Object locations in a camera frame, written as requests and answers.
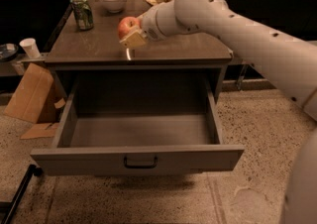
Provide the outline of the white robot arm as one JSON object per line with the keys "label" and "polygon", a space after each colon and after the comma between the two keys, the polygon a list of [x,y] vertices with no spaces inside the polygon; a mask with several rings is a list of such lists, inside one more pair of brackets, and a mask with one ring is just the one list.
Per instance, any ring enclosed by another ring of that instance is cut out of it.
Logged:
{"label": "white robot arm", "polygon": [[[194,33],[220,40],[317,120],[317,47],[231,11],[225,0],[171,0],[118,25],[129,49]],[[294,162],[280,224],[317,224],[317,131]]]}

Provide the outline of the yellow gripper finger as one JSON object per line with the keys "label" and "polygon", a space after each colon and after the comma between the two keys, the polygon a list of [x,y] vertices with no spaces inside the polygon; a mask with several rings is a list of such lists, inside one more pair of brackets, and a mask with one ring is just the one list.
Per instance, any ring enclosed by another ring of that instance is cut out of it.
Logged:
{"label": "yellow gripper finger", "polygon": [[133,28],[120,39],[120,44],[127,49],[135,49],[146,43],[146,35],[140,28]]}

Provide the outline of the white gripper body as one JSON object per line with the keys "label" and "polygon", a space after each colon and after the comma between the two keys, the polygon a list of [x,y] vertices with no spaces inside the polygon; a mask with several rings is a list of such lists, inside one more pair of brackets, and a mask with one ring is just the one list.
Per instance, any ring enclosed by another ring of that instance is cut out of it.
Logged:
{"label": "white gripper body", "polygon": [[141,28],[150,41],[185,33],[185,27],[176,19],[173,1],[157,4],[144,13]]}

